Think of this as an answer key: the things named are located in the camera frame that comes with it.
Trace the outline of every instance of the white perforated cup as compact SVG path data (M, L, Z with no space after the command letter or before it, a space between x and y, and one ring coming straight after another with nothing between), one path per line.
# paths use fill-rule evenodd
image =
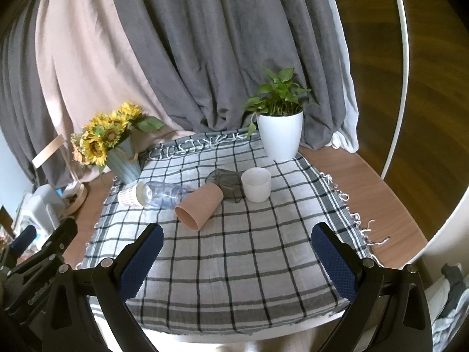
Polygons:
M271 174L265 168L250 168L241 175L244 195L249 201L264 202L270 196Z
M134 186L124 189L117 195L119 204L126 207L145 207L148 205L147 197L144 189L146 188L144 182L138 182Z

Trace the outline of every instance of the pink paper cup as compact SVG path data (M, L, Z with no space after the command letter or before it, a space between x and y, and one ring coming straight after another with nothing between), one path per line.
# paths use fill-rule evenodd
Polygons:
M217 210L223 192L212 182L190 193L174 209L177 218L189 229L199 231Z

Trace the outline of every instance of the tablecloth fringe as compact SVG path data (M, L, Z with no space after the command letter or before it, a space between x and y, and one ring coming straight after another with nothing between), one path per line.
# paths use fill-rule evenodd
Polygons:
M339 196L339 198L343 201L343 202L347 202L349 199L350 199L350 196L347 194L347 193L344 193L342 192L340 189L339 189L339 186L337 184L334 183L334 180L332 179L332 176L331 175L327 175L323 172L320 172L320 175L321 177L323 177L327 183L329 184L329 186L337 193L337 195ZM366 243L366 247L368 249L368 251L370 252L372 258L380 265L380 266L383 266L383 264L379 261L378 257L376 256L376 254L374 253L373 251L373 246L376 246L376 245L382 245L384 243L386 243L387 241L389 241L389 239L391 238L390 236L387 236L386 238L384 238L383 240L381 241L378 241L378 242L374 242L374 241L371 241L368 234L369 232L372 231L372 229L370 228L370 225L374 222L376 222L375 220L369 220L368 221L368 224L366 226L366 228L360 228L360 226L362 225L362 221L361 221L361 218L360 218L360 214L358 213L351 213L350 211L350 207L348 205L345 205L345 207L347 208L347 210L349 211L350 213L350 216L352 217L352 219L354 220L354 223L355 223L355 226L358 228L358 230L360 231L360 233L362 234L363 238L365 239L365 243Z
M161 159L168 159L174 157L183 157L190 153L195 153L205 149L211 149L222 143L230 143L238 140L246 140L247 134L241 132L233 132L225 135L212 135L202 139L186 139L183 143L177 143L175 145L161 144L158 148L154 148L149 152L148 158L152 161L158 161Z

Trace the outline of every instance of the blue gripper pad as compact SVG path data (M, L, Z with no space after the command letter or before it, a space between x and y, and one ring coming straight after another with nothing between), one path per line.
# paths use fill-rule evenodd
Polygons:
M324 266L339 295L353 302L357 294L356 274L338 250L343 244L325 223L316 224L311 231L311 245Z
M36 228L32 225L28 225L21 234L11 242L10 251L15 258L20 258L26 251L28 246L36 239Z
M156 226L147 235L132 259L122 270L119 279L119 296L123 302L137 296L153 262L163 248L164 233L161 226Z

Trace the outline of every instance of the blue vase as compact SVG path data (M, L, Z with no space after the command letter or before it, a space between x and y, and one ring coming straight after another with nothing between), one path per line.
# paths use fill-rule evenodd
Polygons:
M130 136L115 148L107 151L107 166L125 184L129 184L140 177L142 169L138 157L135 156Z

